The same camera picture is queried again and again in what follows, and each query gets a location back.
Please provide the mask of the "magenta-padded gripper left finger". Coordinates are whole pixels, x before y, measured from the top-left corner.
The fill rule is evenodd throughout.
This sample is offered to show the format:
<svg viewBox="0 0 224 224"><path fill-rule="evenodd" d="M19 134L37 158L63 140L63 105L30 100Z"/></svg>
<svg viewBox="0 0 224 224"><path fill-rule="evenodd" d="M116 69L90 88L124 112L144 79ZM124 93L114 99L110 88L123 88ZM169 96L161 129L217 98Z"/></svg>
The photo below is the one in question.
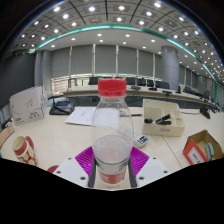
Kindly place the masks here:
<svg viewBox="0 0 224 224"><path fill-rule="evenodd" d="M65 159L59 166L52 167L52 173L84 188L93 188L96 178L96 161L91 147L76 157Z"/></svg>

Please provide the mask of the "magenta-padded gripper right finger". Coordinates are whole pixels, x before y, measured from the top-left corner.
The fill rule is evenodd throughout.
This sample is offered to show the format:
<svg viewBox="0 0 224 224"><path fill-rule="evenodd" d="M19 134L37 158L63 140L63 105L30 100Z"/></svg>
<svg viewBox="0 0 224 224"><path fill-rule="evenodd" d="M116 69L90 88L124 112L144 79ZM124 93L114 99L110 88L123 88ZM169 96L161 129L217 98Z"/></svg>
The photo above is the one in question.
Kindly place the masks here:
<svg viewBox="0 0 224 224"><path fill-rule="evenodd" d="M128 169L132 188L146 186L170 174L168 168L157 157L149 157L136 147L132 148Z"/></svg>

